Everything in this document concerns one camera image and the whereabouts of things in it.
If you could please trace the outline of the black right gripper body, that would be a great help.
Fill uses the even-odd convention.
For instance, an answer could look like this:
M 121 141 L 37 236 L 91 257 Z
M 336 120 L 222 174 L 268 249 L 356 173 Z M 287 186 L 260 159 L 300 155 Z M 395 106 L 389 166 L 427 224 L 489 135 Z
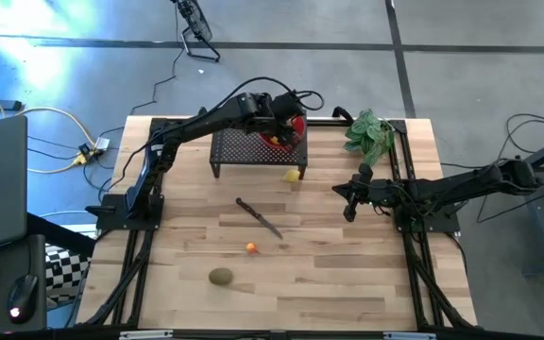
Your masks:
M 344 209 L 344 217 L 348 222 L 353 222 L 356 217 L 356 208 L 358 204 L 378 204 L 387 199 L 387 182 L 371 183 L 373 171 L 366 163 L 361 163 L 358 167 L 358 173 L 353 175 L 349 182 L 361 185 L 359 198 L 357 201 L 348 201 Z

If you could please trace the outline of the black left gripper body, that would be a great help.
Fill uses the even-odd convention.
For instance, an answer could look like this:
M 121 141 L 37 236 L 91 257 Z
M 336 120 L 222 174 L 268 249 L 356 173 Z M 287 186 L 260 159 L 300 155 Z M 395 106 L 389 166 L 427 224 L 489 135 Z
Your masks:
M 299 98 L 294 93 L 284 93 L 276 96 L 271 103 L 271 109 L 276 119 L 276 131 L 278 133 L 293 131 L 293 127 L 303 128 L 305 123 L 303 116 L 305 109 L 299 102 Z

